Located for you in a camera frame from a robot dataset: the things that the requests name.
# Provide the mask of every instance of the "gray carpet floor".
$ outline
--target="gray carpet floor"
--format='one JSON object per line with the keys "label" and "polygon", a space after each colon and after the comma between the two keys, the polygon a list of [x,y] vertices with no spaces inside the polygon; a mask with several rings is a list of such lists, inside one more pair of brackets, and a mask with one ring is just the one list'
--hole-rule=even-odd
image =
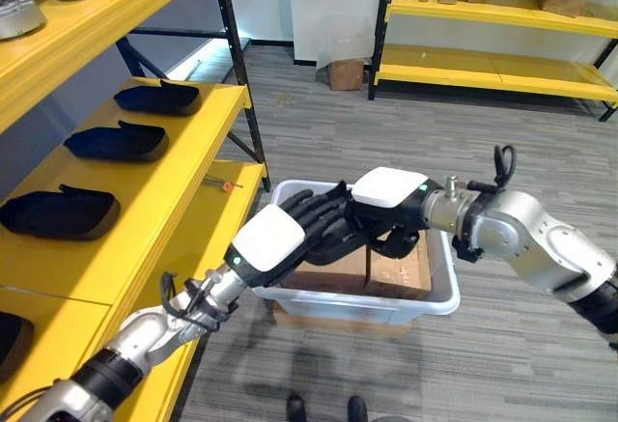
{"label": "gray carpet floor", "polygon": [[[436,86],[368,101],[366,85],[331,92],[289,48],[250,46],[245,60],[274,183],[354,182],[378,165],[489,181],[493,144],[513,143],[511,187],[618,254],[618,115],[598,123],[597,103]],[[243,121],[236,131],[246,136]],[[230,145],[221,154],[242,158]],[[457,261],[457,275],[459,310],[423,316],[398,340],[279,328],[245,293],[201,344],[174,419],[282,421],[295,390],[313,422],[346,420],[352,394],[370,420],[618,420],[616,355],[591,325],[499,260]]]}

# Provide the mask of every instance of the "robotic hand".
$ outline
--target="robotic hand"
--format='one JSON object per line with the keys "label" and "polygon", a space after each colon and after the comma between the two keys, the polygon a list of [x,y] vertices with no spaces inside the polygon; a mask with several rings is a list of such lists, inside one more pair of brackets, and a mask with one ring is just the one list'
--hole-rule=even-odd
{"label": "robotic hand", "polygon": [[523,280],[573,307],[616,349],[616,263],[530,195],[506,190],[516,165],[512,146],[496,147],[494,161],[495,185],[450,177],[442,187],[419,173],[377,168],[352,190],[341,182],[324,195],[305,190],[280,207],[266,206],[240,229],[224,266],[202,282],[186,281],[179,295],[172,275],[164,275],[162,305],[131,315],[115,338],[70,379],[56,380],[21,420],[109,421],[153,366],[218,330],[246,287],[272,285],[303,260],[326,265],[363,244],[402,258],[427,229],[453,234],[461,259],[474,263],[485,252],[503,258]]}
{"label": "robotic hand", "polygon": [[[524,281],[569,304],[618,350],[616,262],[578,229],[551,217],[534,197],[507,190],[516,162],[513,146],[496,146],[495,184],[449,177],[445,187],[422,174],[374,169],[354,185],[345,219],[306,259],[328,264],[363,244],[402,258],[418,241],[418,231],[439,229],[454,235],[459,258],[475,263],[487,252],[504,259]],[[388,231],[386,240],[378,239]]]}

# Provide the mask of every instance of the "yellow shelf board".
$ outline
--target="yellow shelf board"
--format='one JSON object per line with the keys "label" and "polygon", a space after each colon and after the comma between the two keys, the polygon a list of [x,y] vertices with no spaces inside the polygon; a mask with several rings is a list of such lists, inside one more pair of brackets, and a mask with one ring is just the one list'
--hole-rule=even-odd
{"label": "yellow shelf board", "polygon": [[618,9],[598,4],[588,4],[580,16],[569,17],[540,10],[536,0],[487,0],[484,3],[460,0],[455,5],[440,4],[437,0],[392,0],[386,20],[390,14],[512,24],[618,38]]}
{"label": "yellow shelf board", "polygon": [[[134,78],[125,87],[157,82]],[[128,112],[111,99],[79,128],[119,120],[163,127],[170,145],[158,161],[87,160],[61,145],[21,183],[9,198],[66,183],[113,193],[121,215],[108,234],[90,241],[37,239],[0,227],[0,285],[112,305],[108,323],[126,316],[239,110],[249,104],[245,86],[187,84],[199,87],[203,100],[192,116]]]}
{"label": "yellow shelf board", "polygon": [[0,408],[54,379],[67,378],[83,360],[109,306],[0,288],[0,311],[34,325],[34,340],[18,372],[0,385]]}
{"label": "yellow shelf board", "polygon": [[37,0],[39,31],[0,42],[0,132],[171,0]]}
{"label": "yellow shelf board", "polygon": [[592,65],[450,48],[387,44],[380,80],[618,102],[618,92]]}
{"label": "yellow shelf board", "polygon": [[[263,164],[233,161],[212,164],[209,175],[238,183],[242,188],[224,192],[217,187],[200,185],[133,310],[160,304],[158,283],[164,271],[176,272],[180,287],[185,279],[202,279],[206,271],[221,266],[223,255],[248,214],[265,172]],[[156,366],[118,409],[114,420],[168,420],[197,344],[195,341],[183,346]]]}

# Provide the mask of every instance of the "person's foot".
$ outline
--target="person's foot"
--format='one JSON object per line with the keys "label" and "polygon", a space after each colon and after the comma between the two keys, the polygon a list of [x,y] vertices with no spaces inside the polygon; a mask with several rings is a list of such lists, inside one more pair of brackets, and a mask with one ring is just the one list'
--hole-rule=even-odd
{"label": "person's foot", "polygon": [[360,396],[350,396],[348,400],[348,422],[368,422],[367,407]]}
{"label": "person's foot", "polygon": [[305,402],[297,393],[292,393],[286,403],[286,416],[288,422],[307,422],[305,413]]}

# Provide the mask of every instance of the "plastic storage bin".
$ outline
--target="plastic storage bin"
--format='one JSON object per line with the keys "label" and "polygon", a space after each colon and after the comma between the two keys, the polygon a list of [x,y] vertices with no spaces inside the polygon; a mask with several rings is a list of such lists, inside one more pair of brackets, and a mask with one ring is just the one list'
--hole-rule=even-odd
{"label": "plastic storage bin", "polygon": [[[276,205],[304,188],[324,193],[334,186],[334,183],[284,181],[275,188],[271,203]],[[427,234],[427,244],[432,291],[421,299],[330,294],[282,287],[257,287],[253,291],[262,298],[276,300],[287,313],[295,316],[397,325],[423,314],[451,314],[460,305],[460,289],[448,238],[445,233],[432,230]]]}

